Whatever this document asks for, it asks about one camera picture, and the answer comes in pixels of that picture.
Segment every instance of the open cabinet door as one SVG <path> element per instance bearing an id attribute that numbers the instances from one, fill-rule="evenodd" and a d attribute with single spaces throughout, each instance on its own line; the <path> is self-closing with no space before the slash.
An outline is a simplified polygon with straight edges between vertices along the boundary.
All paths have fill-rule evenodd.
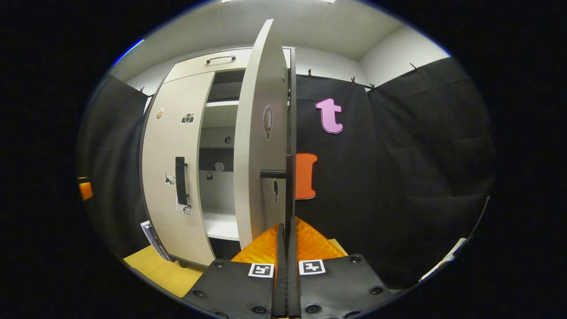
<path id="1" fill-rule="evenodd" d="M 260 170 L 286 169 L 287 65 L 272 23 L 264 23 L 252 48 L 236 114 L 234 199 L 241 248 L 285 220 L 285 180 L 277 180 L 274 202 L 273 180 L 260 178 Z"/>
<path id="2" fill-rule="evenodd" d="M 141 163 L 150 221 L 163 247 L 170 255 L 206 266 L 215 256 L 205 233 L 198 159 L 214 75 L 201 73 L 161 86 L 147 120 Z"/>

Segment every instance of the cabinet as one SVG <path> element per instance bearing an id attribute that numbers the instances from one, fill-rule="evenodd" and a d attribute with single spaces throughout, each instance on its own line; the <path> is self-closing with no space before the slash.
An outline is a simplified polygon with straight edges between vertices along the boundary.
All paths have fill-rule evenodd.
<path id="1" fill-rule="evenodd" d="M 267 20 L 252 48 L 173 66 L 146 115 L 141 181 L 168 254 L 209 265 L 210 238 L 246 247 L 285 218 L 291 50 Z"/>

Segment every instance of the ceiling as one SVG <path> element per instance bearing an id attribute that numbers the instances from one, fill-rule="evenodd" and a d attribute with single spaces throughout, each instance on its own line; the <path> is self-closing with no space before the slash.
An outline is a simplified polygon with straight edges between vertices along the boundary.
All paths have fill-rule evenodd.
<path id="1" fill-rule="evenodd" d="M 267 19 L 282 45 L 360 60 L 405 24 L 355 0 L 213 0 L 161 26 L 112 69 L 127 80 L 177 56 L 209 48 L 252 45 Z"/>

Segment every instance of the white wall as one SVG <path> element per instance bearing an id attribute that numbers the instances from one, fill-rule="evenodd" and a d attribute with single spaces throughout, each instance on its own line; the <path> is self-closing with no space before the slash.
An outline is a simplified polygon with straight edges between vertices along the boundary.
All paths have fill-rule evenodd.
<path id="1" fill-rule="evenodd" d="M 370 83 L 379 86 L 416 67 L 449 57 L 427 37 L 405 26 L 380 41 L 360 64 Z"/>
<path id="2" fill-rule="evenodd" d="M 334 53 L 304 47 L 295 47 L 295 54 L 297 74 L 307 74 L 307 71 L 311 69 L 311 75 L 314 76 L 336 78 L 344 81 L 350 81 L 350 78 L 355 77 L 357 83 L 368 85 L 368 79 L 358 61 Z M 125 82 L 138 90 L 144 87 L 143 92 L 147 95 L 153 94 L 175 63 L 193 56 L 195 56 L 195 53 L 173 58 L 155 65 Z"/>

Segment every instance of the black curtain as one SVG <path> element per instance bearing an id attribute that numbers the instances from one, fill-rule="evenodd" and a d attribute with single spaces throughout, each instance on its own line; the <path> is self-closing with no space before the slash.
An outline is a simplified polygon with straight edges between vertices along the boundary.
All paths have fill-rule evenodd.
<path id="1" fill-rule="evenodd" d="M 342 112 L 338 134 L 321 126 L 318 102 L 333 99 Z M 347 253 L 361 253 L 374 218 L 376 133 L 364 87 L 348 81 L 297 75 L 297 153 L 318 157 L 312 199 L 297 200 L 295 215 Z"/>
<path id="2" fill-rule="evenodd" d="M 83 115 L 78 177 L 91 182 L 85 211 L 118 258 L 149 245 L 140 223 L 147 215 L 139 178 L 139 142 L 148 96 L 115 77 L 96 90 Z"/>
<path id="3" fill-rule="evenodd" d="M 452 57 L 367 95 L 378 184 L 361 253 L 390 288 L 408 288 L 480 217 L 494 181 L 488 110 Z"/>

